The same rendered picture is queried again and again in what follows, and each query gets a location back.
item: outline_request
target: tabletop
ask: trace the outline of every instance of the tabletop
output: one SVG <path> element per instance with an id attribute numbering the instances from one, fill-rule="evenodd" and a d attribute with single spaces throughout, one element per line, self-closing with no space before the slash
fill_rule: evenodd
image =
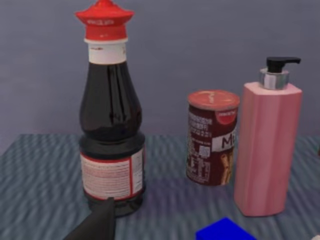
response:
<path id="1" fill-rule="evenodd" d="M 83 195 L 78 135 L 24 134 L 0 158 L 0 239 L 62 240 L 90 214 Z M 310 240 L 320 233 L 320 137 L 298 137 L 285 211 L 244 217 L 226 186 L 186 177 L 186 138 L 146 138 L 144 203 L 117 219 L 116 240 L 194 240 L 228 217 L 258 240 Z"/>

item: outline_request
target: red bottle cap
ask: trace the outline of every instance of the red bottle cap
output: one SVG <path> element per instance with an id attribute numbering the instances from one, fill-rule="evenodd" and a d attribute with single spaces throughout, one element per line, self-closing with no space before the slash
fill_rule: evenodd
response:
<path id="1" fill-rule="evenodd" d="M 240 98 L 228 91 L 204 90 L 191 93 L 188 102 L 198 109 L 223 111 L 237 108 Z"/>
<path id="2" fill-rule="evenodd" d="M 98 0 L 76 17 L 86 25 L 85 38 L 93 41 L 116 41 L 127 38 L 126 26 L 135 13 L 124 10 L 111 0 Z"/>

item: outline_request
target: brown canister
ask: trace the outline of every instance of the brown canister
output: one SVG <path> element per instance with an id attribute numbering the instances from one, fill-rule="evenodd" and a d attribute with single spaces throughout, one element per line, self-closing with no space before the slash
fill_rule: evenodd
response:
<path id="1" fill-rule="evenodd" d="M 240 98 L 224 90 L 204 90 L 188 96 L 186 175 L 209 186 L 230 181 Z"/>

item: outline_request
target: blue cube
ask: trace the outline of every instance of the blue cube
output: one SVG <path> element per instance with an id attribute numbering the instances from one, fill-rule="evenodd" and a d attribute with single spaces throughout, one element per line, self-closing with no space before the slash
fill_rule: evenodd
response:
<path id="1" fill-rule="evenodd" d="M 196 232 L 196 240 L 256 240 L 227 217 Z"/>

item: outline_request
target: gray background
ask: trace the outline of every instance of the gray background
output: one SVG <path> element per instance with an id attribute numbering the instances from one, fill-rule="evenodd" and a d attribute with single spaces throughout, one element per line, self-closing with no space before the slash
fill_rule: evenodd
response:
<path id="1" fill-rule="evenodd" d="M 0 1 L 0 151 L 21 133 L 80 133 L 88 50 L 74 12 L 93 0 Z M 147 134 L 185 134 L 188 93 L 242 93 L 267 56 L 298 56 L 299 134 L 320 133 L 319 0 L 117 0 Z"/>

